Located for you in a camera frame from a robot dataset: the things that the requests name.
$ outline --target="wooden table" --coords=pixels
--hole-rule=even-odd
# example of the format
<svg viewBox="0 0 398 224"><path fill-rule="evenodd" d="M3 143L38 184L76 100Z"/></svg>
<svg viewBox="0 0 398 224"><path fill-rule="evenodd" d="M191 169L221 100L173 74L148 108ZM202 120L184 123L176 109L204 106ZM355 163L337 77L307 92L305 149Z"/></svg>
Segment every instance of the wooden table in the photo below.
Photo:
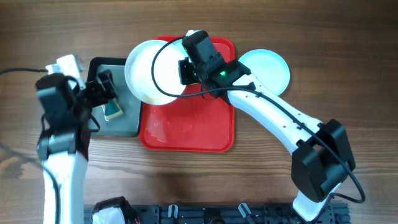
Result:
<svg viewBox="0 0 398 224"><path fill-rule="evenodd" d="M238 57L273 50L291 69L283 99L347 129L354 173L368 196L349 204L353 223L392 223L398 222L397 8L392 1L3 0L0 70L44 68L66 54L86 65L97 56L127 57L145 40L189 29L229 38ZM43 113L34 89L40 77L0 77L1 141L30 157L37 157ZM148 151L138 138L91 140L85 202L120 195L146 204L291 202L297 189L290 168L281 143L237 111L234 146L223 154ZM0 223L41 223L41 171L1 152L0 178ZM359 197L350 180L338 191Z"/></svg>

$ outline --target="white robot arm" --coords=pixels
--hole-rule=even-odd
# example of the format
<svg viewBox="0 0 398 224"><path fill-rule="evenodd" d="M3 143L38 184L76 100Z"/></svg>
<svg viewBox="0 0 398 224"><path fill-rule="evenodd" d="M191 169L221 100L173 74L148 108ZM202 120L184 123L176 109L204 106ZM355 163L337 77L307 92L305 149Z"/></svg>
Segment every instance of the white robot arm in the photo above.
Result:
<svg viewBox="0 0 398 224"><path fill-rule="evenodd" d="M80 153L67 151L49 155L43 166L52 171L60 191L60 223L83 223L83 189L87 170L87 159ZM49 175L44 172L44 224L55 223L55 191Z"/></svg>
<svg viewBox="0 0 398 224"><path fill-rule="evenodd" d="M283 106L291 114L298 116L301 122L304 122L308 128L314 133L319 131L318 124L321 123L319 119L312 118L293 106L286 103L284 100L275 96L271 91L264 87L259 82L255 75L243 75L241 78L236 80L233 85L245 86L250 83L254 83L256 91L273 99L279 105ZM229 102L238 109L243 110L259 123L261 123L266 129L268 129L290 152L290 155L298 148L297 142L299 140L308 140L311 135L305 130L298 128L298 125L294 123L285 113L282 113L280 109L274 106L269 101L259 98L253 93L246 91L228 91ZM306 221L312 221L320 213L327 199L322 202L313 202L307 198L300 191L293 203L295 211Z"/></svg>

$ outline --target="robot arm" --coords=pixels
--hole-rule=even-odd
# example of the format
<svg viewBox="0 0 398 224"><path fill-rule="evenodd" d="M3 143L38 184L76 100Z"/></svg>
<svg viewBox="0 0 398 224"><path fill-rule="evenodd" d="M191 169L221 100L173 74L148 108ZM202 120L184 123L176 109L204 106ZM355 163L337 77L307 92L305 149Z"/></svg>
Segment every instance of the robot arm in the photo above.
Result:
<svg viewBox="0 0 398 224"><path fill-rule="evenodd" d="M110 71L84 83L80 78L80 63L74 55L57 60L46 67L49 75L36 83L37 97L44 115L37 153L43 166L55 176L58 191L44 172L44 223L83 223L84 179L88 164L91 132L88 120L95 106L116 97ZM44 120L49 127L44 128Z"/></svg>
<svg viewBox="0 0 398 224"><path fill-rule="evenodd" d="M189 58L180 61L181 83L201 83L205 89L214 90L214 96L222 97L225 102L245 111L275 135L292 155L292 180L299 189L294 209L306 221L316 218L329 195L347 178L348 173L328 149L315 150L314 146L319 142L297 124L297 119L318 139L327 142L352 171L355 162L344 127L334 119L323 124L303 114L265 88L255 74L251 74L250 69L237 60L226 63L205 31L183 37L182 45ZM248 91L233 89L234 86Z"/></svg>
<svg viewBox="0 0 398 224"><path fill-rule="evenodd" d="M304 122L314 133L319 131L318 124L321 123L320 120L303 114L278 96L275 96L257 80L255 75L243 75L233 85L245 86L250 83L254 83L256 91L273 99L291 114L300 117L301 122ZM286 114L281 113L280 109L253 93L236 90L228 91L228 99L235 108L243 110L268 129L286 147L290 155L298 148L297 142L299 140L307 141L311 138L309 133L298 128L298 125ZM294 200L293 208L304 220L309 222L317 217L326 201L327 199L318 203L313 202L299 191Z"/></svg>

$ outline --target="white bowl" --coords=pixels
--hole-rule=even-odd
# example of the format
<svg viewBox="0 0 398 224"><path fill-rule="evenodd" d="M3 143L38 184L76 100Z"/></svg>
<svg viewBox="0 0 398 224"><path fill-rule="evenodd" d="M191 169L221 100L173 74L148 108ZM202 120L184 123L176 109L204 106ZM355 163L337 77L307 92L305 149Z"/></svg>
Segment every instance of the white bowl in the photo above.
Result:
<svg viewBox="0 0 398 224"><path fill-rule="evenodd" d="M245 53L239 61L250 68L252 74L273 94L283 93L290 81L290 70L285 60L277 53L257 49Z"/></svg>
<svg viewBox="0 0 398 224"><path fill-rule="evenodd" d="M129 54L124 67L126 83L132 94L151 105L164 105L176 99L156 89L150 72L155 54L166 43L163 40L148 40L139 44ZM180 95L185 89L178 74L178 61L181 59L184 59L184 54L174 45L163 49L156 59L155 80L166 93Z"/></svg>

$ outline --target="black cable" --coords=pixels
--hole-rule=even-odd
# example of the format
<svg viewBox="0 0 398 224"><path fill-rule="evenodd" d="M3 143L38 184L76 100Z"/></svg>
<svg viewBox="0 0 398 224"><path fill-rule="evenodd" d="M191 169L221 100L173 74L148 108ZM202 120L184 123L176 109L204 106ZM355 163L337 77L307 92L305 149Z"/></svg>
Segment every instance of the black cable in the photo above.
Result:
<svg viewBox="0 0 398 224"><path fill-rule="evenodd" d="M0 75L9 72L48 72L47 69L34 69L34 68L9 68L0 72Z"/></svg>
<svg viewBox="0 0 398 224"><path fill-rule="evenodd" d="M95 119L95 117L92 114L90 115L90 118L93 120L93 122L95 123L95 125L97 125L97 128L98 128L98 129L91 129L90 131L92 133L100 131L101 126L100 126L99 122L97 121L97 119Z"/></svg>
<svg viewBox="0 0 398 224"><path fill-rule="evenodd" d="M10 69L6 69L6 70L3 70L3 71L0 71L0 75L5 74L5 73L9 73L9 72L48 72L48 70L47 69L34 69L34 68L10 68ZM44 119L45 119L45 116L43 114L42 117L41 117L42 131L45 128ZM39 162L37 162L37 160L31 159L29 157L26 157L22 153L10 149L10 147L8 147L8 146L5 146L5 145L0 143L0 147L3 148L5 151L7 151L9 154L12 154L14 156L20 157L21 159L32 163L36 167L38 167L40 169L43 169L50 176L52 184L53 184L53 187L54 187L54 193L55 193L55 224L59 224L60 223L60 217L61 217L60 216L61 215L61 213L60 213L60 204L61 204L60 189L59 189L59 186L58 186L58 182L57 182L56 178L54 177L54 175L52 174L52 172L47 167L45 167L42 164L40 164Z"/></svg>
<svg viewBox="0 0 398 224"><path fill-rule="evenodd" d="M206 91L201 91L198 93L192 93L192 94L186 94L186 95L175 95L175 94L170 94L170 93L166 93L165 91L163 91L162 89L160 89L160 87L158 86L158 84L156 83L155 80L155 74L154 74L154 68L155 68L155 61L156 58L159 56L159 54L161 53L161 51L163 49L165 49L167 46L169 46L170 44L172 44L173 42L182 39L183 36L181 37L177 37L174 40L171 40L169 42L167 42L165 45L163 45L159 51L155 54L155 57L152 61L152 67L150 69L151 75L152 75L152 81L154 82L154 85L156 87L156 89L158 89L161 93L165 94L166 96L171 96L171 97L177 97L177 98L183 98L183 97L192 97L192 96L198 96L198 95L203 95L205 93L212 93L215 91L226 91L226 90L238 90L238 91L247 91L250 93L253 93L256 95L256 97L261 97L265 100L267 100L268 102L272 103L274 106L276 106L278 109L280 109L283 113L285 113L290 119L293 120L294 123L298 124L298 126L302 129L304 129L306 132L308 132L315 140L316 142L323 146L325 149L327 149L331 155L340 163L341 166L343 166L344 170L346 171L346 173L349 175L349 177L351 178L351 180L353 180L356 188L359 191L359 194L361 195L361 199L354 199L351 198L349 196L343 195L343 194L339 194L339 193L331 193L330 197L334 198L334 197L341 197L344 199L347 199L351 202L354 203L363 203L366 199L365 193L362 189L361 184L359 183L358 179L355 177L355 175L350 171L350 169L347 167L347 165L340 159L340 157L328 146L328 144L326 144L324 141L322 141L322 139L320 139L313 131L311 131L309 128L307 128L307 126L305 125L305 123L302 123L301 121L299 121L295 116L293 116L290 112L288 112L285 108L283 108L280 104L278 104L277 102L275 102L273 99L269 98L266 95L263 95L262 93L259 93L255 90L249 90L249 89L245 89L245 88L240 88L240 87L223 87L223 88L215 88L215 89L211 89L211 90L206 90Z"/></svg>
<svg viewBox="0 0 398 224"><path fill-rule="evenodd" d="M39 169L44 170L51 178L51 181L53 183L54 187L54 192L55 192L55 224L60 223L60 189L58 186L58 182L55 178L55 176L52 174L52 172L45 166L43 166L41 163L39 163L36 159L29 158L25 155L23 155L20 152L17 152L15 150L12 150L10 147L3 145L0 143L0 147L3 148L8 154L17 156L21 158L22 160L25 160L26 162L30 162L34 166L38 167Z"/></svg>
<svg viewBox="0 0 398 224"><path fill-rule="evenodd" d="M202 85L202 84L200 84L200 91L203 91L203 85ZM217 99L218 99L218 96L213 97L213 98L206 98L204 94L202 94L201 97L202 97L204 100L217 100Z"/></svg>

